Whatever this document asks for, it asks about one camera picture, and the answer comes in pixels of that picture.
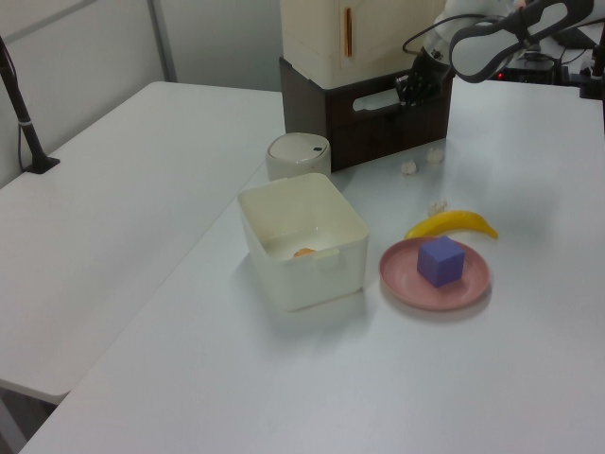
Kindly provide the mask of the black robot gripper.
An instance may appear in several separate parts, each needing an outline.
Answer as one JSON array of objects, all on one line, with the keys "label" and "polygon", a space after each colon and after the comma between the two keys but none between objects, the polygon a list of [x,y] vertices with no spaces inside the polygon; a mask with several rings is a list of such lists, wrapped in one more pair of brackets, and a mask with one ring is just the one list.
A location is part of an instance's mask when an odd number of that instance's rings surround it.
[{"label": "black robot gripper", "polygon": [[410,74],[395,80],[395,88],[403,106],[425,103],[438,92],[449,73],[449,66],[435,60],[424,48],[414,59]]}]

